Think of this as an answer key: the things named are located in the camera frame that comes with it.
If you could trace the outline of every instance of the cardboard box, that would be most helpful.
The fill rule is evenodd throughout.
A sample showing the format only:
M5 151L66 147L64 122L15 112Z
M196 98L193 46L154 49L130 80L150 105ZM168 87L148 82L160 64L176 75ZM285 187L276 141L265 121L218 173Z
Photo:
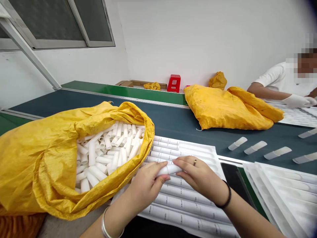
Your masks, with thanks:
M147 83L154 83L154 82L146 82L146 81L138 81L138 80L131 80L130 82L133 83L134 86L143 87L144 84ZM161 89L167 89L167 84L159 83Z
M124 87L132 87L133 83L131 81L120 81L116 84L117 86L124 86Z

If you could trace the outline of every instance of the white wall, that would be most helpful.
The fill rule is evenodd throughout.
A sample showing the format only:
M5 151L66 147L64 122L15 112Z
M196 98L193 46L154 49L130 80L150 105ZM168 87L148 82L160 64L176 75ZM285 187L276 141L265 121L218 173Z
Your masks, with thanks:
M129 80L117 4L106 0L106 6L116 47L34 51L60 84ZM0 53L0 107L9 108L50 92L52 86L22 52Z
M181 88L206 85L222 71L227 87L247 89L271 66L292 57L317 32L302 0L118 1L130 77Z

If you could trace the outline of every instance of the hand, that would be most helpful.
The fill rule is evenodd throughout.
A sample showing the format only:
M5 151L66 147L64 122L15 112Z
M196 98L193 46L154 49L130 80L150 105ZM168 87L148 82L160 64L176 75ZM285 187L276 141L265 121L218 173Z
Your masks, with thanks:
M289 108L294 107L310 107L317 104L317 101L311 97L302 97L296 94L292 94L288 98L282 100Z
M160 175L155 179L160 169L166 165L167 161L161 163L151 162L140 168L131 185L122 194L130 200L136 215L156 199L163 183L171 179L169 175Z
M218 206L226 203L229 197L227 185L205 162L193 156L185 156L178 157L173 163L183 169L176 175L182 177L193 189Z

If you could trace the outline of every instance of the white shirt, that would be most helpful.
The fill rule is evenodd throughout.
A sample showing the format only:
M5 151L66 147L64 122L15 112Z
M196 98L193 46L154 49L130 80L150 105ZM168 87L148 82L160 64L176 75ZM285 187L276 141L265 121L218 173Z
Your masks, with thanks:
M303 97L317 87L316 79L297 78L292 64L286 62L273 66L254 82L260 83L272 91L297 94ZM272 103L282 103L279 100L263 100Z

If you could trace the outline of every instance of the window frame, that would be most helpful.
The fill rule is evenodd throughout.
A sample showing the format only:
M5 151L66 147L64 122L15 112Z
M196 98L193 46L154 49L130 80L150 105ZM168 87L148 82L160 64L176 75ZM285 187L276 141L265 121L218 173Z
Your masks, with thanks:
M12 4L9 0L0 0L0 3L4 6L4 8L11 15L11 23L18 30L21 36L25 39L25 41L29 44L29 46L33 49L63 49L63 48L86 48L86 47L111 47L115 46L115 42L113 39L113 34L110 26L110 21L106 9L106 4L104 0L101 0L107 20L107 24L109 27L111 40L112 41L90 41L89 37L84 28L83 22L80 18L79 12L76 8L75 2L73 0L67 0L69 6L72 10L72 13L75 17L75 20L78 24L78 27L83 36L82 41L79 40L46 40L46 39L36 39L29 28L26 26L22 18L19 16L17 11L13 8ZM15 45L13 40L7 38L0 38L0 50L18 50L18 46Z

